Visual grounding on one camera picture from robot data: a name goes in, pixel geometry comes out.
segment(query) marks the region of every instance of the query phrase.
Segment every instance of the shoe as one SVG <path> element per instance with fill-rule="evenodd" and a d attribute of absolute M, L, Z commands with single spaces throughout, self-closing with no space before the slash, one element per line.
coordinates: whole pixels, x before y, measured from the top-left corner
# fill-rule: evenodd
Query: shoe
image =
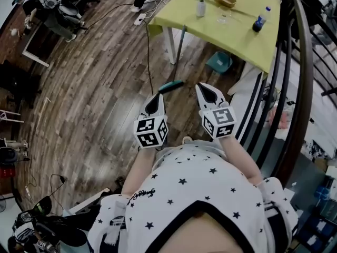
<path fill-rule="evenodd" d="M 137 13 L 137 12 L 139 12 L 139 11 L 141 11 L 142 10 L 142 8 L 141 7 L 137 7 L 137 6 L 132 6 L 131 8 L 130 8 L 130 11 L 131 12 L 134 12 L 134 13 Z"/>
<path fill-rule="evenodd" d="M 73 34 L 72 38 L 70 40 L 66 40 L 66 43 L 69 43 L 70 41 L 73 41 L 75 38 L 77 37 L 77 35 Z"/>
<path fill-rule="evenodd" d="M 187 144 L 190 141 L 193 141 L 193 139 L 190 136 L 183 137 L 183 145 Z"/>

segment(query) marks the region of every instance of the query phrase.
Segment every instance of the star-print shirt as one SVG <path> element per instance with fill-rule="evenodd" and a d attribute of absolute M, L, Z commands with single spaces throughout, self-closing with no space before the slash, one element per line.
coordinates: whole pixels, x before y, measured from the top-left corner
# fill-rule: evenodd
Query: star-print shirt
<path fill-rule="evenodd" d="M 118 253 L 158 252 L 199 211 L 222 225 L 245 253 L 284 252 L 298 222 L 278 179 L 254 186 L 222 150 L 185 144 L 159 158 L 131 198 L 104 198 L 88 241 L 94 252 L 107 246 Z"/>

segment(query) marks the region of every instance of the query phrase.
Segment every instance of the floor board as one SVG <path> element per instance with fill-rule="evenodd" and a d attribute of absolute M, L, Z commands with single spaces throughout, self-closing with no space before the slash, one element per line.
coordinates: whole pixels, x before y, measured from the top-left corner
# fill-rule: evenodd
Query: floor board
<path fill-rule="evenodd" d="M 84 14 L 86 25 L 94 23 L 118 4 L 133 0 L 102 0 Z M 151 9 L 154 4 L 147 4 Z M 66 184 L 55 197 L 64 208 L 96 194 L 105 187 L 115 188 L 115 179 L 126 176 L 137 154 L 132 125 L 143 102 L 151 95 L 147 71 L 145 27 L 134 26 L 136 15 L 121 6 L 81 31 L 70 44 L 59 40 L 49 57 L 49 68 L 37 66 L 42 76 L 42 94 L 34 108 L 22 108 L 19 138 L 29 142 L 30 163 L 17 166 L 16 185 L 23 207 L 31 208 L 51 193 L 51 174 L 61 174 Z M 232 55 L 233 66 L 219 75 L 205 65 L 220 50 L 188 34 L 176 79 L 185 85 L 164 96 L 170 131 L 169 145 L 179 145 L 185 135 L 194 139 L 209 137 L 198 115 L 195 84 L 206 82 L 224 94 L 236 82 L 244 62 Z M 164 49 L 163 35 L 150 41 L 150 71 L 154 91 L 167 82 L 173 65 Z M 30 199 L 25 193 L 29 185 Z M 53 189 L 60 185 L 53 177 Z M 53 200 L 53 213 L 61 206 Z"/>

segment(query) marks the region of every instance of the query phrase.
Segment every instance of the water bottle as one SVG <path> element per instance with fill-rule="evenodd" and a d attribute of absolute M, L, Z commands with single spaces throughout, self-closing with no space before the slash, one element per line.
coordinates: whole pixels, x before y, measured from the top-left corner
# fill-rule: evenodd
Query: water bottle
<path fill-rule="evenodd" d="M 253 24 L 253 30 L 255 32 L 259 32 L 262 29 L 264 23 L 268 20 L 269 15 L 270 15 L 270 7 L 266 7 L 265 11 L 259 15 L 255 23 Z"/>

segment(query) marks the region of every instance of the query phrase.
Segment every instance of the curved railing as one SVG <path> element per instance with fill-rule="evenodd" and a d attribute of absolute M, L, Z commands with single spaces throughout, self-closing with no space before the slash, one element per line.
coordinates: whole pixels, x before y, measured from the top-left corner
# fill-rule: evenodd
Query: curved railing
<path fill-rule="evenodd" d="M 300 76 L 299 76 L 298 91 L 289 132 L 285 139 L 280 156 L 271 173 L 272 176 L 275 176 L 280 180 L 280 182 L 284 187 L 292 173 L 295 162 L 300 154 L 303 145 L 306 129 L 308 127 L 308 122 L 310 119 L 311 103 L 313 96 L 314 78 L 313 78 L 313 51 L 312 51 L 311 34 L 308 26 L 308 21 L 305 15 L 305 10 L 303 8 L 301 0 L 283 0 L 281 3 L 279 33 L 277 35 L 277 44 L 276 44 L 277 52 L 272 80 L 270 83 L 269 91 L 267 95 L 264 97 L 265 105 L 262 110 L 260 120 L 256 126 L 255 132 L 252 135 L 250 143 L 248 145 L 247 144 L 245 145 L 247 147 L 247 152 L 249 154 L 252 154 L 257 144 L 257 141 L 261 135 L 261 131 L 265 124 L 267 114 L 270 110 L 270 105 L 273 102 L 273 92 L 276 85 L 277 73 L 279 71 L 281 52 L 284 51 L 286 54 L 285 69 L 280 97 L 276 108 L 276 113 L 273 118 L 272 124 L 269 128 L 266 140 L 264 141 L 263 147 L 259 155 L 257 156 L 256 161 L 256 164 L 261 168 L 263 163 L 265 162 L 265 159 L 267 157 L 267 154 L 270 150 L 273 139 L 275 137 L 276 131 L 278 129 L 284 104 L 286 101 L 286 94 L 288 90 L 289 75 L 290 75 L 290 66 L 292 61 L 291 59 L 292 50 L 294 48 L 294 44 L 292 42 L 293 24 L 296 24 L 294 25 L 294 27 L 297 27 L 295 29 L 296 33 L 298 33 L 299 36 L 299 45 L 300 45 L 300 47 L 298 48 L 298 50 L 300 51 L 300 60 L 299 60 Z M 262 82 L 262 86 L 259 90 L 259 94 L 257 96 L 257 100 L 253 108 L 252 115 L 240 140 L 240 143 L 242 145 L 245 144 L 247 136 L 252 130 L 252 124 L 255 120 L 257 110 L 262 100 L 265 81 L 266 80 L 263 80 Z"/>

